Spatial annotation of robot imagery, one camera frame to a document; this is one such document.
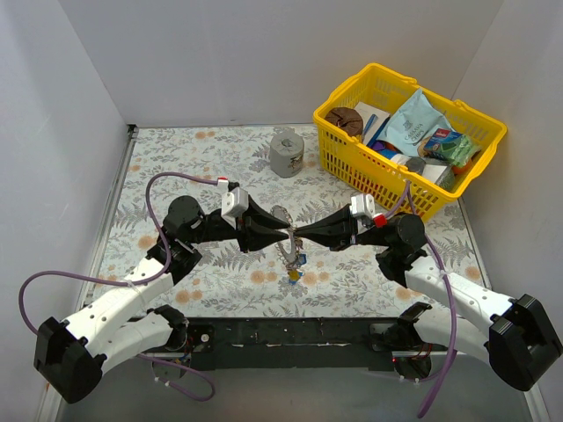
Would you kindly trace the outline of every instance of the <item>white cable clip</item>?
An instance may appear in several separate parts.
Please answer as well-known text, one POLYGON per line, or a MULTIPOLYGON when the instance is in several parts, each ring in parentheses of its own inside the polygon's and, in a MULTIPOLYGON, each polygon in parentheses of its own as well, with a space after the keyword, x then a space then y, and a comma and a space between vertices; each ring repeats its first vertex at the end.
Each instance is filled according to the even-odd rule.
POLYGON ((125 280, 125 282, 128 284, 129 287, 131 287, 133 290, 135 290, 137 292, 137 294, 141 298, 141 302, 143 304, 143 310, 144 310, 145 314, 148 313, 149 304, 147 303, 147 301, 144 300, 144 296, 143 296, 143 293, 141 293, 141 290, 139 290, 139 288, 135 284, 133 284, 133 281, 125 280))
POLYGON ((451 271, 447 271, 447 270, 440 270, 440 278, 443 279, 444 275, 450 276, 451 271))

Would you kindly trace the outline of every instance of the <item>green package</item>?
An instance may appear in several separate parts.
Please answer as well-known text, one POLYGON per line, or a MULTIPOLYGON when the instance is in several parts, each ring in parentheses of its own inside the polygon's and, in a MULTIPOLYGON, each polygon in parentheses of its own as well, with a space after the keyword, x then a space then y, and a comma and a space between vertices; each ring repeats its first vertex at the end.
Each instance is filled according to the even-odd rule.
POLYGON ((472 139, 448 129, 438 129, 423 148, 427 156, 443 160, 456 167, 464 167, 481 150, 472 139))

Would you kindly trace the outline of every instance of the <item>table surface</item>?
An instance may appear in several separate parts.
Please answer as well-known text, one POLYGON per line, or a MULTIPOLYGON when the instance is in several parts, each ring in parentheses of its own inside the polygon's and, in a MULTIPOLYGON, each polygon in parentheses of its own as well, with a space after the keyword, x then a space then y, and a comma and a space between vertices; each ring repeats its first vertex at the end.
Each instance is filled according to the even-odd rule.
MULTIPOLYGON (((319 220, 349 202, 357 191, 324 171, 318 159, 317 129, 289 127, 206 127, 140 129, 99 271, 106 280, 120 280, 156 242, 148 217, 144 188, 162 171, 181 171, 207 179, 220 176, 240 182, 269 211, 282 205, 295 225, 319 220), (279 178, 269 167, 272 136, 294 129, 305 141, 303 170, 279 178)), ((170 202, 194 196, 205 212, 220 207, 213 186, 167 178, 153 186, 151 198, 160 221, 170 202)), ((449 270, 483 285, 479 263, 462 210, 453 202, 427 223, 449 270)), ((396 317, 412 303, 434 303, 424 295, 388 281, 375 261, 377 247, 355 246, 330 252, 307 240, 304 276, 295 285, 277 250, 243 254, 235 241, 197 245, 203 255, 192 273, 151 307, 170 304, 187 317, 396 317)), ((108 288, 92 285, 87 302, 108 288)))

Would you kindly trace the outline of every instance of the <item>yellow plastic basket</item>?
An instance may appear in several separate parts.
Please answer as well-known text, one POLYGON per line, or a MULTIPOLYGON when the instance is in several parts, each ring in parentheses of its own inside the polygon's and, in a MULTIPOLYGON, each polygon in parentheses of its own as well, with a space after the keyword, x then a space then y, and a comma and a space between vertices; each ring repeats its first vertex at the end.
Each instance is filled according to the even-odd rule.
MULTIPOLYGON (((419 88, 416 79, 372 63, 339 86, 315 111, 313 121, 318 128, 320 161, 325 170, 356 189, 371 193, 387 209, 397 202, 406 180, 411 180, 417 213, 427 221, 444 204, 459 198, 469 183, 487 167, 498 143, 507 133, 503 123, 470 108, 463 101, 451 101, 422 88, 432 106, 448 118, 456 131, 469 135, 481 145, 471 169, 456 176, 456 184, 448 192, 364 146, 359 136, 348 136, 325 120, 334 107, 354 108, 360 101, 395 113, 419 88)), ((410 212, 408 204, 403 204, 400 211, 410 212)))

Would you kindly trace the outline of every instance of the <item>blue snack bag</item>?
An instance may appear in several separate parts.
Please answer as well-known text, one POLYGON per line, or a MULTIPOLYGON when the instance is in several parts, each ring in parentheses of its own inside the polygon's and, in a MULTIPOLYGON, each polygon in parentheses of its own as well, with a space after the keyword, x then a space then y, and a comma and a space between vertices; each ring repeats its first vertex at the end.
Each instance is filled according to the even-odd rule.
POLYGON ((453 130, 419 88, 390 118, 378 141, 390 143, 406 156, 420 156, 420 142, 437 129, 453 130))

